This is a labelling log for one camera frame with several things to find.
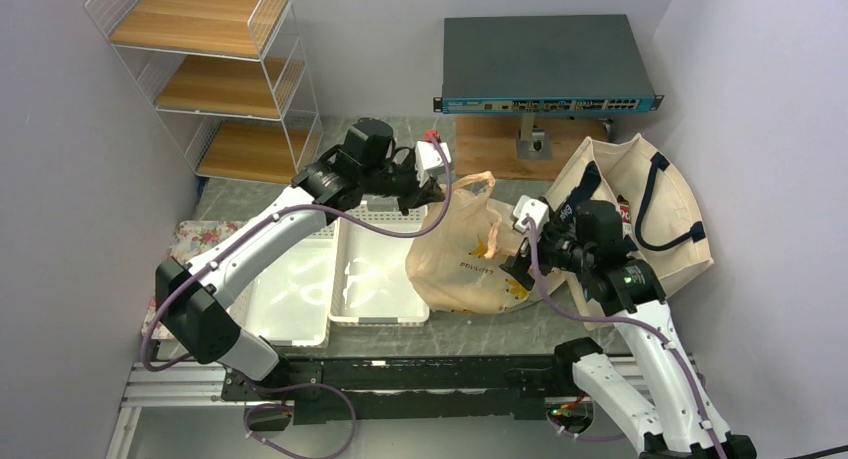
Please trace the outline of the beige canvas tote bag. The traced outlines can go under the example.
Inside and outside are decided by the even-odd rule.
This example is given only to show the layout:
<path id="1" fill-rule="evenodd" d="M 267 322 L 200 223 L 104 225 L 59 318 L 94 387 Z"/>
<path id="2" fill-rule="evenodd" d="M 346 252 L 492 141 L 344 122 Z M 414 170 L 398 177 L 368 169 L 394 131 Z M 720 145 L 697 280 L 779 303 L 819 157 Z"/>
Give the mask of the beige canvas tote bag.
<path id="1" fill-rule="evenodd" d="M 642 135 L 613 144 L 590 137 L 544 194 L 566 217 L 576 191 L 585 199 L 613 203 L 625 222 L 635 256 L 655 271 L 667 297 L 675 295 L 713 265 L 702 214 L 681 172 Z"/>

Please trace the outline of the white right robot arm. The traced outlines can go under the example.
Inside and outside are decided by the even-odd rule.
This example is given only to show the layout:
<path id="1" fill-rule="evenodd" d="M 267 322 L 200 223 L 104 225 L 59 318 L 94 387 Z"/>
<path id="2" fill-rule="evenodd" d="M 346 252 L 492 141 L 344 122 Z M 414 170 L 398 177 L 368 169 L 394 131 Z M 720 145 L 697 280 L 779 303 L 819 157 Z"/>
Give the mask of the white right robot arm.
<path id="1" fill-rule="evenodd" d="M 591 339 L 556 347 L 551 380 L 557 390 L 579 390 L 615 422 L 641 458 L 754 458 L 752 439 L 732 432 L 709 400 L 682 346 L 665 291 L 653 268 L 636 257 L 617 206 L 580 204 L 567 221 L 544 199 L 523 196 L 511 213 L 523 236 L 502 268 L 525 287 L 552 299 L 543 278 L 555 269 L 576 275 L 598 317 L 562 316 L 581 323 L 611 324 L 625 340 L 650 395 L 643 396 L 612 366 Z"/>

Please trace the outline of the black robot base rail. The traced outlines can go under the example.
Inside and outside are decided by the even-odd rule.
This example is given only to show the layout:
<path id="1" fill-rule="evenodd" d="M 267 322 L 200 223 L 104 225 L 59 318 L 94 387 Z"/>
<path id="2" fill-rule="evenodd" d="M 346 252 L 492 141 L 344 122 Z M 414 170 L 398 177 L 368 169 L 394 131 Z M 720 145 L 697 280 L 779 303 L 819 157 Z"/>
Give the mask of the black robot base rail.
<path id="1" fill-rule="evenodd" d="M 249 407 L 283 403 L 297 425 L 345 420 L 507 416 L 542 420 L 580 396 L 550 354 L 419 357 L 293 356 L 284 386 L 260 388 L 230 368 L 186 362 L 133 367 L 125 407 Z"/>

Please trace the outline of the orange plastic grocery bag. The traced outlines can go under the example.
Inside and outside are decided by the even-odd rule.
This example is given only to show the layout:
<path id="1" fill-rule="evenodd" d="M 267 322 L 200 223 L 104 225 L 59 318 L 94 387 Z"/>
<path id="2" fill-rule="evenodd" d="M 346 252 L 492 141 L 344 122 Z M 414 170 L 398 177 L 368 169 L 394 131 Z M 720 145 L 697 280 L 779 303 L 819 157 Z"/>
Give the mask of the orange plastic grocery bag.
<path id="1" fill-rule="evenodd" d="M 522 235 L 512 229 L 513 206 L 492 198 L 496 178 L 481 172 L 453 182 L 448 207 L 430 206 L 413 240 L 405 270 L 415 292 L 433 311 L 505 314 L 542 300 L 500 265 L 517 251 Z"/>

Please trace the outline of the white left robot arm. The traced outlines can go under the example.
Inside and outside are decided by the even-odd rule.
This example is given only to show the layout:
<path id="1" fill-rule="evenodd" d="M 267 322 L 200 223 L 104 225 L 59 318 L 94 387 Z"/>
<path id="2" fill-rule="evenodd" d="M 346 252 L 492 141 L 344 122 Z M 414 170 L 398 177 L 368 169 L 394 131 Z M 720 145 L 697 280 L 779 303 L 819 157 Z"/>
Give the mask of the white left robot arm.
<path id="1" fill-rule="evenodd" d="M 402 161 L 395 159 L 404 153 Z M 298 172 L 261 213 L 225 240 L 187 263 L 163 260 L 155 271 L 155 313 L 142 340 L 146 369 L 154 329 L 164 326 L 185 348 L 185 357 L 240 373 L 264 399 L 290 383 L 289 362 L 268 341 L 244 329 L 229 307 L 277 259 L 338 218 L 391 236 L 390 230 L 351 215 L 366 195 L 393 198 L 407 215 L 421 206 L 450 204 L 452 159 L 448 145 L 430 129 L 401 149 L 384 121 L 362 118 L 344 141 Z"/>

